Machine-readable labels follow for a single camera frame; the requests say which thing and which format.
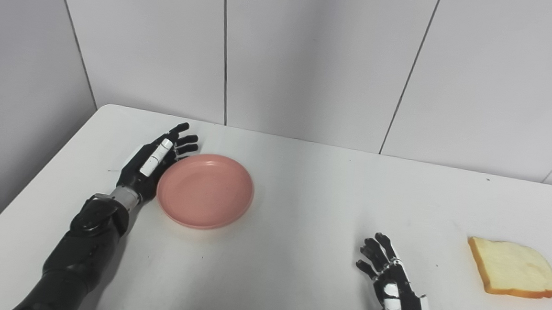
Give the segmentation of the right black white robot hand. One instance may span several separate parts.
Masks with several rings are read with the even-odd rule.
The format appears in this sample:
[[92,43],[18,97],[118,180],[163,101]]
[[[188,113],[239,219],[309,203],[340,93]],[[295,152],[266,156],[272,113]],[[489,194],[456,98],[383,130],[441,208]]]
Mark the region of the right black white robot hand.
[[413,290],[404,263],[386,234],[377,232],[365,239],[360,252],[366,261],[358,260],[355,267],[370,278],[381,310],[430,310],[427,296]]

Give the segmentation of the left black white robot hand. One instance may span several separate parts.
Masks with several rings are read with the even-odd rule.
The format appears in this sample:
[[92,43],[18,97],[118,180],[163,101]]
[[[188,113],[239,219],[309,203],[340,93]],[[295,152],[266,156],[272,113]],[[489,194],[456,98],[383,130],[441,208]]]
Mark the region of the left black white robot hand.
[[116,186],[133,190],[140,203],[152,200],[164,172],[186,158],[187,154],[198,151],[198,135],[181,136],[189,128],[189,123],[180,123],[151,143],[143,145],[120,171]]

